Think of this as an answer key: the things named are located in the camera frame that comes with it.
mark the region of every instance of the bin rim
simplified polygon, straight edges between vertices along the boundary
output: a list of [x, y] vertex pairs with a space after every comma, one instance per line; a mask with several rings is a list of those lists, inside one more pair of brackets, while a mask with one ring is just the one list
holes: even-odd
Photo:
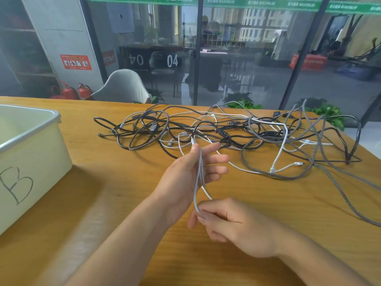
[[53, 123], [61, 123], [61, 115], [58, 111], [52, 110], [52, 109], [42, 109], [42, 108], [34, 108], [34, 107], [26, 107], [26, 106], [17, 106], [17, 105], [8, 105], [8, 104], [0, 104], [0, 112], [1, 112], [1, 107], [2, 106], [7, 106], [7, 107], [17, 107], [17, 108], [27, 108], [27, 109], [34, 109], [34, 110], [40, 110], [40, 111], [47, 111], [52, 113], [50, 117], [44, 121], [41, 122], [40, 124], [37, 124], [35, 127], [32, 127], [31, 129], [23, 132], [22, 134], [19, 134], [15, 136], [14, 138], [6, 141], [3, 144], [0, 144], [0, 154], [13, 148], [17, 144], [23, 142], [24, 140], [30, 138], [31, 136], [39, 133], [41, 130], [46, 128], [47, 126], [53, 124]]

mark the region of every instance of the fire extinguisher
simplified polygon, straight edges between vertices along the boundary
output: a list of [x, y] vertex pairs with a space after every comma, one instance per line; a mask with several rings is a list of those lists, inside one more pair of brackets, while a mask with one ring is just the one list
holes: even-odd
[[82, 84], [82, 83], [79, 83], [78, 93], [82, 99], [86, 99], [87, 97], [89, 97], [90, 95], [93, 94], [93, 92], [91, 91], [91, 88], [87, 85]]
[[61, 91], [61, 95], [65, 99], [79, 100], [79, 96], [74, 87], [71, 87], [69, 84], [63, 82], [64, 88]]

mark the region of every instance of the tangled cable pile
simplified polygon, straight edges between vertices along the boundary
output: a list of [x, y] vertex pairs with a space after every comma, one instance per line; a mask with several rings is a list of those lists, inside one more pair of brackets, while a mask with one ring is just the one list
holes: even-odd
[[[166, 106], [163, 110], [159, 110], [159, 109], [155, 109], [155, 107], [158, 106], [158, 104], [155, 104], [151, 106], [150, 108], [148, 108], [146, 111], [135, 112], [127, 116], [125, 120], [120, 124], [114, 124], [111, 121], [104, 119], [102, 117], [95, 117], [94, 121], [98, 123], [99, 125], [111, 130], [110, 134], [99, 133], [98, 136], [102, 138], [114, 136], [116, 137], [119, 146], [127, 150], [141, 149], [154, 142], [157, 142], [165, 153], [167, 153], [172, 158], [178, 158], [177, 156], [169, 152], [169, 150], [179, 149], [182, 155], [184, 155], [182, 148], [189, 146], [192, 143], [195, 143], [195, 138], [200, 138], [210, 143], [220, 142], [221, 148], [239, 150], [241, 152], [242, 162], [246, 165], [247, 168], [246, 169], [240, 168], [231, 162], [229, 162], [229, 164], [231, 164], [233, 167], [239, 170], [242, 170], [248, 173], [264, 174], [274, 178], [294, 180], [305, 175], [308, 172], [308, 170], [312, 168], [312, 166], [316, 168], [320, 168], [327, 174], [329, 179], [332, 181], [332, 183], [336, 186], [336, 188], [340, 192], [341, 196], [344, 198], [347, 205], [357, 216], [359, 216], [360, 218], [364, 219], [365, 221], [373, 225], [381, 226], [380, 222], [373, 221], [363, 216], [361, 213], [359, 213], [355, 209], [355, 207], [352, 205], [352, 203], [349, 201], [348, 197], [345, 195], [340, 185], [332, 177], [330, 172], [324, 166], [319, 164], [319, 163], [325, 162], [331, 168], [341, 173], [344, 173], [346, 175], [349, 175], [351, 177], [354, 177], [381, 191], [381, 187], [375, 185], [374, 183], [369, 182], [352, 173], [348, 173], [342, 170], [341, 168], [336, 167], [334, 164], [332, 164], [333, 162], [343, 162], [348, 164], [352, 162], [362, 161], [360, 158], [354, 155], [358, 147], [360, 134], [361, 134], [361, 126], [360, 126], [359, 120], [356, 117], [351, 115], [337, 115], [337, 116], [330, 117], [330, 118], [350, 117], [357, 122], [358, 130], [357, 130], [355, 144], [353, 145], [352, 149], [349, 150], [348, 145], [343, 139], [343, 137], [341, 136], [339, 130], [337, 130], [334, 127], [327, 127], [327, 128], [325, 127], [327, 118], [324, 115], [317, 118], [308, 117], [305, 110], [305, 102], [306, 100], [303, 102], [302, 106], [298, 108], [295, 108], [296, 106], [294, 106], [291, 111], [285, 114], [274, 116], [274, 117], [258, 118], [255, 115], [253, 115], [249, 110], [246, 110], [248, 115], [227, 114], [218, 105], [214, 105], [210, 107], [208, 111], [196, 111], [194, 109], [191, 109], [185, 106], [179, 106], [179, 105], [169, 105], [169, 106]], [[187, 111], [169, 115], [167, 110], [173, 107], [182, 108]], [[211, 110], [214, 108], [218, 108], [221, 112], [212, 112]], [[292, 115], [292, 113], [295, 111], [299, 112], [298, 118], [295, 118]], [[285, 120], [283, 122], [279, 121], [280, 117], [285, 117]], [[193, 120], [193, 124], [188, 125], [188, 124], [184, 124], [184, 123], [176, 121], [180, 118]], [[306, 120], [308, 122], [307, 128], [302, 127], [302, 120]], [[317, 130], [316, 125], [320, 121], [322, 121], [321, 130]], [[132, 125], [132, 128], [127, 129], [126, 128], [127, 125]], [[229, 134], [228, 131], [231, 129], [240, 129], [243, 132], [242, 134]], [[174, 131], [179, 131], [179, 130], [181, 130], [180, 133], [178, 133], [177, 135], [174, 134]], [[339, 146], [334, 144], [330, 139], [328, 139], [324, 135], [324, 132], [328, 130], [333, 130], [336, 132], [341, 143], [343, 144], [344, 149], [341, 149]], [[171, 136], [170, 140], [164, 139], [164, 137], [167, 134]], [[143, 143], [136, 145], [138, 137], [142, 137], [142, 136], [147, 137], [146, 140]], [[123, 144], [124, 137], [130, 137], [130, 142], [128, 145]], [[309, 140], [309, 138], [311, 137], [316, 137], [317, 141]], [[329, 143], [323, 143], [322, 142], [323, 138], [328, 140]], [[238, 142], [238, 139], [247, 139], [248, 142], [240, 143]], [[276, 156], [269, 171], [253, 168], [252, 166], [248, 164], [248, 162], [246, 161], [244, 157], [245, 152], [258, 149], [261, 146], [263, 146], [265, 143], [276, 144], [277, 146], [279, 146], [278, 155]], [[286, 145], [291, 146], [293, 149], [286, 149], [285, 148]], [[302, 147], [304, 147], [305, 145], [314, 146], [314, 151], [312, 155], [309, 155], [304, 150], [302, 150]], [[334, 146], [335, 148], [342, 151], [344, 153], [344, 160], [328, 160], [324, 153], [323, 145]], [[320, 151], [321, 156], [323, 157], [323, 159], [321, 160], [316, 159], [316, 155], [318, 151]], [[306, 167], [304, 167], [304, 170], [302, 171], [302, 173], [293, 177], [283, 176], [279, 174], [279, 172], [283, 171], [286, 168], [289, 168], [292, 166], [301, 166], [305, 164], [304, 162], [294, 162], [284, 168], [277, 170], [276, 163], [282, 152], [286, 152], [290, 155], [293, 155], [294, 157], [297, 157], [306, 161]], [[200, 180], [200, 184], [202, 185], [201, 188], [203, 189], [207, 197], [212, 199], [205, 189], [205, 183], [203, 182], [202, 168], [203, 168], [202, 159], [200, 159], [197, 179]], [[195, 202], [195, 208], [197, 209], [197, 202], [196, 202], [195, 196], [196, 195], [194, 195], [194, 202]]]

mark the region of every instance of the white plastic bin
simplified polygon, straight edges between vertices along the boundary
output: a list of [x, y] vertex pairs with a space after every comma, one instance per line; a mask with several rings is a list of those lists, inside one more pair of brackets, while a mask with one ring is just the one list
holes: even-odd
[[72, 167], [55, 110], [0, 104], [0, 234]]

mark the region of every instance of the wooden table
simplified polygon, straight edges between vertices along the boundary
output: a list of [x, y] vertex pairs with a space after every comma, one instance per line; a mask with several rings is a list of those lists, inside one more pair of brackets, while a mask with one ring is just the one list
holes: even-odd
[[[60, 129], [74, 163], [62, 180], [0, 236], [1, 284], [61, 285], [152, 192], [173, 159], [156, 143], [127, 151], [96, 135], [106, 129], [93, 122], [93, 117], [119, 123], [130, 113], [147, 108], [146, 104], [7, 97], [0, 97], [0, 103], [58, 110]], [[273, 111], [253, 112], [271, 116]], [[325, 148], [329, 158], [342, 158], [333, 147]], [[223, 152], [242, 165], [238, 151]], [[246, 157], [254, 167], [269, 169], [276, 154], [277, 147], [266, 144]], [[341, 167], [381, 185], [381, 160], [361, 146], [356, 154], [364, 162]], [[277, 167], [295, 161], [283, 153]], [[303, 178], [281, 181], [229, 169], [227, 176], [208, 187], [212, 197], [246, 201], [307, 234], [381, 285], [381, 229], [359, 220], [323, 171], [312, 168]], [[300, 170], [293, 167], [283, 173], [295, 175]], [[381, 193], [332, 172], [357, 209], [380, 221]], [[200, 191], [198, 200], [205, 198]], [[212, 242], [200, 225], [188, 230], [192, 209], [164, 236], [141, 285], [302, 285], [278, 259], [254, 259], [231, 244]]]

